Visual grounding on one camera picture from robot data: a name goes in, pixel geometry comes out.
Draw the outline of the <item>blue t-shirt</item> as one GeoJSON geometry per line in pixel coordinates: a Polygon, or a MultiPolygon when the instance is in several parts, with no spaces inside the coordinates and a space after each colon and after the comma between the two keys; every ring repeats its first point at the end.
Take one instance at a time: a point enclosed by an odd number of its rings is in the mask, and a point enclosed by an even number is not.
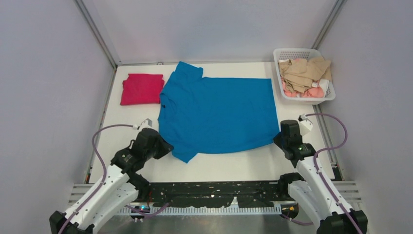
{"type": "Polygon", "coordinates": [[[210,78],[180,62],[160,93],[159,133],[172,155],[226,154],[272,143],[280,132],[269,78],[210,78]]]}

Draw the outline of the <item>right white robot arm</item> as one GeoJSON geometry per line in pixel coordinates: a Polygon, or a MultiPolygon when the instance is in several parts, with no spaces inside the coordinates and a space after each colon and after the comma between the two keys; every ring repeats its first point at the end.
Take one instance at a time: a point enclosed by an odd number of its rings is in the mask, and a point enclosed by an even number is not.
{"type": "Polygon", "coordinates": [[[309,120],[283,120],[273,142],[296,169],[280,176],[278,194],[284,200],[294,199],[307,213],[318,234],[365,234],[368,219],[355,210],[326,176],[314,147],[302,140],[301,128],[309,120]]]}

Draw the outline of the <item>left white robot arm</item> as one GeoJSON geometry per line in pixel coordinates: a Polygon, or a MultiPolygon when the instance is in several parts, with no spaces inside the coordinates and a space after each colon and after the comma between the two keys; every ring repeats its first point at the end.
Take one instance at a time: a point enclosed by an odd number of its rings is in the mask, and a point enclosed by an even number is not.
{"type": "Polygon", "coordinates": [[[150,159],[160,159],[173,146],[150,126],[138,127],[137,137],[115,153],[103,175],[75,204],[49,218],[54,234],[96,234],[118,211],[133,201],[143,202],[150,183],[137,174],[150,159]]]}

